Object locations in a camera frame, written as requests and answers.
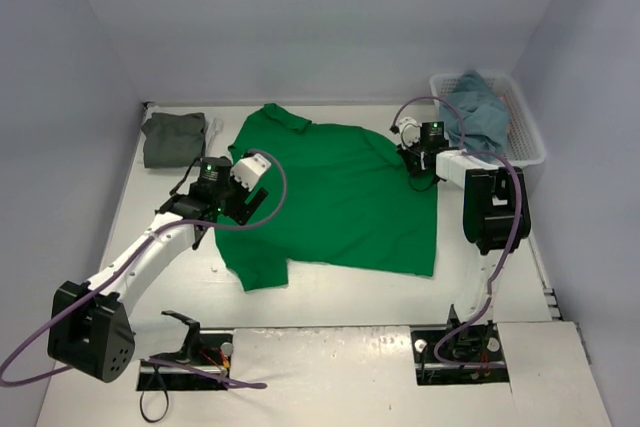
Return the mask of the grey green t shirt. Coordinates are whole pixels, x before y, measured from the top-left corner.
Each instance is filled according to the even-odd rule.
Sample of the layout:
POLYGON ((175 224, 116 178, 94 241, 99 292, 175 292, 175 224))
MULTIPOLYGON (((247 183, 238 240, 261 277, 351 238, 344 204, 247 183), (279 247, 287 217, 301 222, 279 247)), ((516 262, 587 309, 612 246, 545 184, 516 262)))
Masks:
POLYGON ((203 113, 152 113, 141 126, 145 137, 144 166, 149 169, 188 167, 204 153, 206 128, 203 113))

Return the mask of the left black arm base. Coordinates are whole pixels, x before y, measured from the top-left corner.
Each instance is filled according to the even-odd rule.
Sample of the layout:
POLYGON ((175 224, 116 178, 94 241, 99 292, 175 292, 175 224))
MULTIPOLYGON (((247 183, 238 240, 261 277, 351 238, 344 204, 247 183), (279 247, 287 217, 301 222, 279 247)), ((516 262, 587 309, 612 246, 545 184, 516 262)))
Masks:
POLYGON ((234 351, 233 332, 211 329, 192 317, 174 310, 161 312, 162 319, 143 327, 143 350, 171 364, 155 365, 140 361, 138 392, 227 391, 216 379, 186 370, 186 365, 218 377, 227 378, 234 351))

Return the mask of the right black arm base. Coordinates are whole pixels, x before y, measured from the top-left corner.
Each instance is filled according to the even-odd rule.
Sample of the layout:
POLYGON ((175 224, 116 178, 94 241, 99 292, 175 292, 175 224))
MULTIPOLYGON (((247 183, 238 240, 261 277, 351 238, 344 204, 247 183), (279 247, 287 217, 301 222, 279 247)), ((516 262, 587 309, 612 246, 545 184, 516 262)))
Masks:
POLYGON ((498 327, 492 321, 468 327, 436 346, 462 322, 453 307, 443 326, 410 328, 412 355, 418 386, 507 384, 509 372, 498 327))

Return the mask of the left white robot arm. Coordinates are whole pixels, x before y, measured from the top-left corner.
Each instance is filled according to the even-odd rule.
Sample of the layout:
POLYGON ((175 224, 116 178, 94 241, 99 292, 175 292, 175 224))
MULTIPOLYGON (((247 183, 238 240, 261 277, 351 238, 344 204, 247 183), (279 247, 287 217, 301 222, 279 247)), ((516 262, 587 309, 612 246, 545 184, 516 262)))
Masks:
POLYGON ((156 324, 135 324, 135 305, 182 253, 199 247, 219 217, 243 230, 266 199, 261 178, 271 163, 254 151, 237 162, 199 160, 187 192, 174 187, 143 234, 118 258, 82 283, 65 282, 55 293, 48 355, 105 383, 134 360, 191 365, 202 348, 198 321, 165 310, 156 324))

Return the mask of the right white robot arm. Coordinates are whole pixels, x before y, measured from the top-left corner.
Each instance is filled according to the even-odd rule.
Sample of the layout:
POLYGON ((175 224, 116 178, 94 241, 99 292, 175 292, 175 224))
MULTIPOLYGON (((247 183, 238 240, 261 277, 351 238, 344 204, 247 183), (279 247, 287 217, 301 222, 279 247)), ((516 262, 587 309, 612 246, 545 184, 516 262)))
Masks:
POLYGON ((478 153, 450 146, 442 122, 404 117, 390 131, 399 138, 397 153, 412 177, 427 175, 433 186, 447 182, 463 191, 463 233, 476 254, 450 312, 464 323, 492 320, 499 275, 531 231, 524 172, 498 154, 491 154, 489 163, 478 153))

